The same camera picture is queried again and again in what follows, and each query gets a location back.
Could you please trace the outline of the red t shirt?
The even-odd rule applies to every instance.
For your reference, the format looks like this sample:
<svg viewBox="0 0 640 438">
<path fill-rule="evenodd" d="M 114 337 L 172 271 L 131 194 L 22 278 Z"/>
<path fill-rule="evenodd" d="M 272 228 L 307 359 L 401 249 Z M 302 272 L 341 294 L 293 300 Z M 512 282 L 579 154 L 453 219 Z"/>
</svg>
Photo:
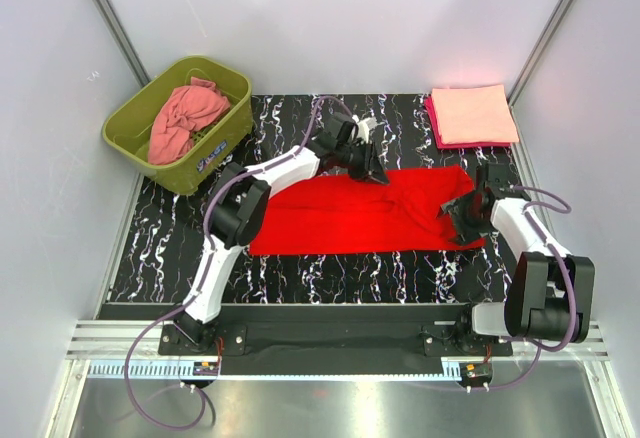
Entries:
<svg viewBox="0 0 640 438">
<path fill-rule="evenodd" d="M 263 226 L 249 254 L 318 255 L 395 251 L 462 251 L 483 238 L 454 242 L 451 218 L 440 206 L 473 188 L 459 166 L 387 173 L 388 185 L 346 175 L 301 181 L 269 199 Z"/>
</svg>

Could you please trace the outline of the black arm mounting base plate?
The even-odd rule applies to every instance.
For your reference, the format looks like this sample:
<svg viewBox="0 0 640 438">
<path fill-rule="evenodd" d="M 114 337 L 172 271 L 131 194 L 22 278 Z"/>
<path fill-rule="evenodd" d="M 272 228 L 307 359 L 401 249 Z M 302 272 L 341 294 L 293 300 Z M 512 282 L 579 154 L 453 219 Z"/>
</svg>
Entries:
<svg viewBox="0 0 640 438">
<path fill-rule="evenodd" d="M 220 349 L 211 357 L 242 364 L 274 367 L 334 366 L 356 371 L 418 371 L 431 361 L 422 350 L 422 338 L 432 336 L 464 351 L 498 342 L 489 338 L 456 337 L 456 323 L 470 308 L 460 304 L 369 305 L 240 305 L 225 304 L 206 336 L 203 350 L 189 344 L 173 326 L 173 343 L 195 351 L 222 344 L 222 332 L 240 325 L 256 336 L 255 351 L 246 356 L 225 356 Z"/>
</svg>

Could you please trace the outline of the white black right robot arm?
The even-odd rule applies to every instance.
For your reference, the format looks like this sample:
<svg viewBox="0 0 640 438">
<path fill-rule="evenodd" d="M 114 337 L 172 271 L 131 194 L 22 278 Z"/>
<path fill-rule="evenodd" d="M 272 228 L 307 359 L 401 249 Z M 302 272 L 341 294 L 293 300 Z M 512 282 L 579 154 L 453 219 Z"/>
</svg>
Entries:
<svg viewBox="0 0 640 438">
<path fill-rule="evenodd" d="M 517 259 L 505 300 L 465 310 L 456 323 L 459 339 L 526 340 L 558 352 L 588 336 L 595 265 L 561 245 L 534 211 L 541 206 L 568 214 L 570 205 L 533 200 L 532 190 L 510 185 L 501 166 L 484 164 L 476 169 L 473 190 L 440 208 L 451 219 L 455 244 L 498 233 Z"/>
</svg>

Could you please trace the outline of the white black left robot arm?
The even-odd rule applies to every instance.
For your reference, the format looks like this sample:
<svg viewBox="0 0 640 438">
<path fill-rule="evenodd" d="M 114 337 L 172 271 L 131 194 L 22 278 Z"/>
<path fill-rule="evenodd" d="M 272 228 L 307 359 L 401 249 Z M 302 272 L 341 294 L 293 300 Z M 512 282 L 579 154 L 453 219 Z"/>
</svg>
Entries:
<svg viewBox="0 0 640 438">
<path fill-rule="evenodd" d="M 174 326 L 189 344 L 203 350 L 206 334 L 219 316 L 235 262 L 257 237 L 267 205 L 279 192 L 333 168 L 365 183 L 388 184 L 371 133 L 374 117 L 336 113 L 314 136 L 269 161 L 223 169 L 204 218 L 201 261 L 194 283 L 174 316 Z"/>
</svg>

